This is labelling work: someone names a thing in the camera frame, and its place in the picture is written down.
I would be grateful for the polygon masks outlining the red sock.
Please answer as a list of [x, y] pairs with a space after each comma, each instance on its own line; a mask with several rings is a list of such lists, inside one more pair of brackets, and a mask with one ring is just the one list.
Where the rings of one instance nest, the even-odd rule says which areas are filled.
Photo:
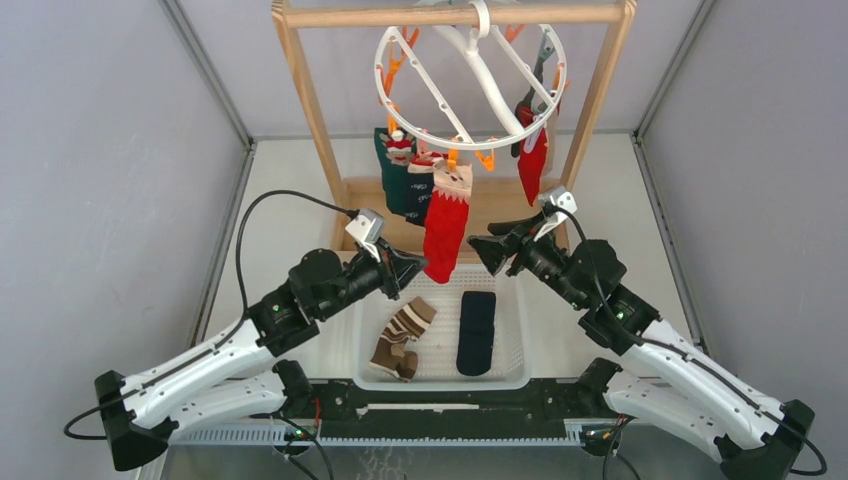
[[434, 170], [423, 253], [428, 260], [424, 273], [438, 284], [447, 283], [456, 267], [470, 212], [472, 185], [470, 165]]
[[544, 125], [518, 143], [518, 173], [525, 198], [533, 206], [540, 192], [541, 177], [548, 154], [547, 126]]

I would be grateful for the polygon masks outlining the navy sock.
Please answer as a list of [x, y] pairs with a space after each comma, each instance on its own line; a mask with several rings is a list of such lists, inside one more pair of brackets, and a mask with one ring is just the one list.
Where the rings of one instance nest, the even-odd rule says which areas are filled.
[[496, 294], [466, 291], [461, 299], [456, 367], [465, 376], [491, 369], [495, 336]]

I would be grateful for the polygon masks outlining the brown striped sock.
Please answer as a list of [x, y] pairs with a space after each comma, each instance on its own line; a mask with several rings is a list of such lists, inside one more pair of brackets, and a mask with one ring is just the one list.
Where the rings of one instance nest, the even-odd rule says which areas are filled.
[[421, 297], [400, 308], [382, 330], [368, 365], [408, 383], [418, 369], [418, 354], [407, 349], [429, 329], [437, 310]]

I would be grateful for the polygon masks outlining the dark printed sock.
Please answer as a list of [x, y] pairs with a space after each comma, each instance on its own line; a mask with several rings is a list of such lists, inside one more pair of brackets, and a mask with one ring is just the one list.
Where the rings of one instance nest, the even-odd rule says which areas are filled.
[[425, 152], [407, 166], [407, 189], [404, 217], [407, 223], [423, 227], [434, 188], [434, 164], [437, 156]]

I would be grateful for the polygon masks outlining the white perforated plastic basket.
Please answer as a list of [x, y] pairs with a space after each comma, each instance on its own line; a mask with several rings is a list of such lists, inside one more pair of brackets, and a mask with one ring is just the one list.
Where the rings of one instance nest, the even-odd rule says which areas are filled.
[[[461, 296], [468, 291], [495, 294], [493, 355], [490, 369], [467, 376], [457, 369], [460, 341]], [[435, 308], [436, 315], [423, 337], [411, 344], [419, 365], [414, 378], [405, 383], [368, 365], [378, 337], [391, 316], [416, 297]], [[371, 294], [352, 310], [351, 347], [354, 383], [371, 391], [492, 391], [516, 390], [531, 378], [529, 323], [522, 287], [514, 277], [493, 277], [480, 264], [460, 264], [451, 280], [437, 284], [424, 274], [417, 276], [396, 301], [381, 293]]]

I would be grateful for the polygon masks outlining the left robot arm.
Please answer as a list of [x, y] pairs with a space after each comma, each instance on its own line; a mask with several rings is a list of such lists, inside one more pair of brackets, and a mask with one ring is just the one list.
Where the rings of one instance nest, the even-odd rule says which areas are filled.
[[320, 323], [381, 291], [396, 300], [427, 261], [394, 249], [384, 239], [377, 253], [359, 249], [348, 262], [327, 249], [306, 253], [287, 280], [249, 307], [213, 339], [144, 372], [107, 371], [94, 381], [100, 418], [113, 466], [141, 467], [162, 455], [169, 442], [216, 420], [280, 409], [290, 417], [311, 407], [311, 388], [283, 381], [276, 368], [225, 386], [223, 380], [268, 365], [311, 340]]

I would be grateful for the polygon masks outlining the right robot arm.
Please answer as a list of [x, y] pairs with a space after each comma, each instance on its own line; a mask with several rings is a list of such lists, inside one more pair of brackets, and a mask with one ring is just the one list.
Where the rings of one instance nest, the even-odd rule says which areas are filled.
[[660, 312], [621, 282], [625, 265], [605, 240], [582, 238], [567, 252], [542, 230], [547, 216], [491, 224], [467, 242], [491, 274], [527, 271], [582, 312], [589, 339], [618, 359], [595, 359], [579, 377], [578, 402], [592, 416], [609, 410], [646, 421], [718, 463], [727, 479], [819, 476], [794, 466], [814, 411], [782, 402], [729, 373], [687, 341]]

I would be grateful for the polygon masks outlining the wooden hanger stand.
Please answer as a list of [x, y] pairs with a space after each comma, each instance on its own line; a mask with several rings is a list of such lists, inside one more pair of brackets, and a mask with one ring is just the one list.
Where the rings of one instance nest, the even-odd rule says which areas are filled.
[[[572, 188], [636, 12], [633, 1], [541, 5], [422, 1], [404, 8], [294, 8], [271, 15], [332, 197], [388, 216], [396, 248], [447, 277], [472, 258], [475, 221], [540, 207], [568, 84], [558, 23], [603, 23], [606, 36], [560, 183]], [[385, 112], [375, 131], [379, 178], [345, 180], [330, 144], [299, 33], [379, 27], [366, 89]]]

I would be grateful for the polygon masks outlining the dark green sock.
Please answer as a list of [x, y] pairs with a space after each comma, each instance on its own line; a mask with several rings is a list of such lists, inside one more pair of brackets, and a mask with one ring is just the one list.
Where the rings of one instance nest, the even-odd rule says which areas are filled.
[[404, 130], [392, 135], [385, 127], [375, 128], [374, 145], [387, 208], [393, 214], [404, 215], [409, 184], [407, 169], [415, 156], [416, 139]]

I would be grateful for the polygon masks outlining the black grey sock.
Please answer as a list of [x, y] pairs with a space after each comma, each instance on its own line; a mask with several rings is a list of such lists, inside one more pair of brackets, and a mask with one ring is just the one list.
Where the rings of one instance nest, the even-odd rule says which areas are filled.
[[[540, 47], [537, 52], [536, 61], [533, 67], [533, 74], [537, 81], [543, 81], [543, 72], [544, 72], [544, 63], [550, 58], [550, 56], [555, 52], [552, 46], [548, 46], [546, 40], [542, 40]], [[518, 120], [521, 119], [520, 113], [522, 108], [529, 109], [533, 111], [532, 102], [534, 96], [536, 95], [535, 90], [533, 88], [529, 88], [524, 97], [516, 104], [514, 109], [514, 114]], [[521, 142], [516, 142], [511, 145], [511, 156], [517, 159], [520, 156], [521, 151]]]

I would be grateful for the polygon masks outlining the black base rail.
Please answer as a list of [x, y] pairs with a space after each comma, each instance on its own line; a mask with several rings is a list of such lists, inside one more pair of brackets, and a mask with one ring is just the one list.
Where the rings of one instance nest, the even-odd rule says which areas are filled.
[[311, 387], [309, 397], [272, 416], [318, 426], [326, 440], [554, 440], [566, 438], [569, 423], [618, 416], [588, 386], [551, 378], [516, 390], [376, 391], [350, 379]]

